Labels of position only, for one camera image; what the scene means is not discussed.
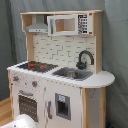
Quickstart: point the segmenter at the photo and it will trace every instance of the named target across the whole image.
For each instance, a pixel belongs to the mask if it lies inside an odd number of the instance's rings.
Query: countertop
[[[42,78],[45,78],[45,79],[60,81],[60,82],[64,82],[64,83],[72,85],[72,86],[82,87],[82,88],[102,88],[102,87],[111,85],[115,80],[114,75],[107,71],[100,71],[98,74],[93,74],[83,81],[76,81],[76,80],[72,80],[72,79],[53,76],[52,75],[53,72],[63,68],[61,66],[56,67],[46,73],[39,73],[39,72],[30,71],[30,70],[24,70],[24,69],[20,69],[17,67],[26,62],[11,66],[11,67],[7,68],[7,70],[14,70],[14,71],[19,71],[19,72],[23,72],[23,73],[29,73],[32,75],[41,76]]]

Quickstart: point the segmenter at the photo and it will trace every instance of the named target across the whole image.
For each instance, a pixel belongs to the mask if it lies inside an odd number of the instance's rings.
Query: sink basin
[[[62,77],[62,78],[82,81],[87,79],[92,74],[93,73],[90,71],[83,71],[79,69],[65,67],[55,71],[52,75]]]

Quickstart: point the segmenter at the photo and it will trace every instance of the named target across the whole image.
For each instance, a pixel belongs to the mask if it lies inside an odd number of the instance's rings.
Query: cabinet handle
[[[48,118],[52,119],[52,115],[50,114],[50,107],[51,107],[51,101],[48,102],[47,112],[48,112]]]
[[[53,34],[53,19],[50,19],[51,34]]]
[[[22,90],[20,90],[19,92],[20,92],[22,95],[25,95],[25,96],[33,96],[32,93],[26,93],[26,92],[24,92],[24,91],[22,91]]]

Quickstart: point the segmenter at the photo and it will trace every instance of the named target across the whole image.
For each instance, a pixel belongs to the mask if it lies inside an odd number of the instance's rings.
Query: oven window
[[[35,122],[38,122],[37,102],[35,100],[19,95],[19,109],[20,114],[27,114]]]

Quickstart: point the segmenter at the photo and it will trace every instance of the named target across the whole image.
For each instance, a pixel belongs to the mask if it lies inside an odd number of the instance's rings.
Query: curved faucet
[[[94,65],[94,58],[93,58],[93,56],[92,56],[92,54],[89,52],[89,51],[87,51],[87,50],[84,50],[84,51],[82,51],[80,54],[79,54],[79,62],[76,64],[76,67],[78,67],[78,69],[85,69],[86,68],[86,62],[85,62],[85,64],[84,63],[82,63],[81,62],[81,57],[82,57],[82,55],[83,54],[88,54],[89,55],[89,57],[90,57],[90,59],[91,59],[91,65]]]

